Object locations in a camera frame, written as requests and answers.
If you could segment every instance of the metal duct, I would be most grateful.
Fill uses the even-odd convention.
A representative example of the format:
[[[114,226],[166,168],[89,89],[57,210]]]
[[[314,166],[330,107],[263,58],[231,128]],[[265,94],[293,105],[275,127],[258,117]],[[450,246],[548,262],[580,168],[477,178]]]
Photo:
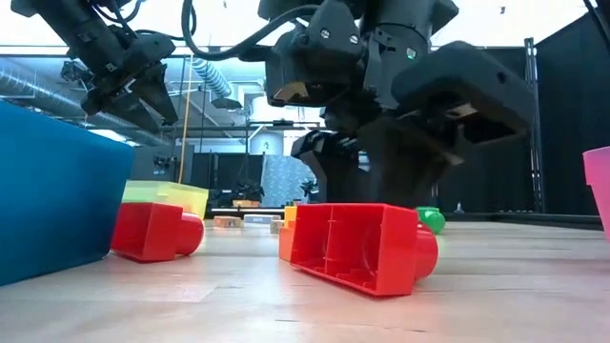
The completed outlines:
[[[27,102],[58,116],[79,119],[80,121],[85,121],[86,118],[80,103],[74,99],[69,91],[51,82],[43,81],[40,77],[36,77],[33,72],[14,64],[7,66],[5,62],[0,66],[0,92],[7,95],[8,98],[14,96],[20,101]],[[87,122],[101,127],[133,127],[132,123],[103,112],[89,117]],[[167,139],[162,139],[146,131],[122,132],[116,130],[116,132],[143,145],[159,146],[171,143]]]
[[[229,82],[214,64],[201,58],[195,58],[191,63],[191,68],[203,81],[208,83],[208,90],[217,97],[229,97],[232,94]]]

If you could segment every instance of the red toy brick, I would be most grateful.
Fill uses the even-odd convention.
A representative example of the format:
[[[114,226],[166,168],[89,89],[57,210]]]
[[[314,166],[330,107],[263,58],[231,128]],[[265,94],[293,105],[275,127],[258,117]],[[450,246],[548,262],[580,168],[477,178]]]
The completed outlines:
[[[415,211],[323,204],[299,206],[296,212],[291,264],[368,294],[411,294],[437,258],[437,240]]]
[[[119,210],[111,248],[138,262],[171,261],[193,253],[203,238],[203,222],[178,206],[125,203]]]

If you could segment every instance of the wooden floor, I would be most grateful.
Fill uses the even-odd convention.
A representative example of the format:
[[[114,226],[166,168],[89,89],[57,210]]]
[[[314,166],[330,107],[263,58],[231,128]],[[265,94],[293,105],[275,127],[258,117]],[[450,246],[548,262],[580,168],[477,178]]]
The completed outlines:
[[[454,223],[412,296],[374,300],[278,261],[268,229],[189,258],[111,254],[0,288],[0,342],[610,342],[601,232]]]

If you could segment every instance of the ceiling duct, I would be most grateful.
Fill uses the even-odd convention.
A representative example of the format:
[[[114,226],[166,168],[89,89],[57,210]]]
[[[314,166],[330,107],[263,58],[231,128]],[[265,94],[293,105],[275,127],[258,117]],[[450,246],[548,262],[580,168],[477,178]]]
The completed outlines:
[[[243,107],[243,103],[239,101],[237,86],[230,85],[213,63],[195,58],[190,64],[193,71],[205,83],[205,88],[212,92],[214,107],[226,110],[238,110]]]
[[[31,71],[12,63],[4,61],[0,66],[0,93],[6,98],[16,98],[20,102],[27,103],[41,110],[61,116],[66,119],[80,123],[85,122],[95,126],[119,127],[117,133],[128,136],[134,142],[142,145],[159,146],[169,145],[169,139],[160,138],[150,132],[125,130],[120,127],[132,128],[130,122],[113,115],[99,112],[86,118],[80,103],[75,96],[61,86],[44,81]]]

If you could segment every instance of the pink plastic bin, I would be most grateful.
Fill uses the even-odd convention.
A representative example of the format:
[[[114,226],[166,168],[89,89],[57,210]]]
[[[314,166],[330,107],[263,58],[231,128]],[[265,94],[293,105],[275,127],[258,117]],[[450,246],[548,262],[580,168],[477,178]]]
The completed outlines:
[[[584,174],[598,204],[601,224],[610,241],[610,147],[585,152]]]

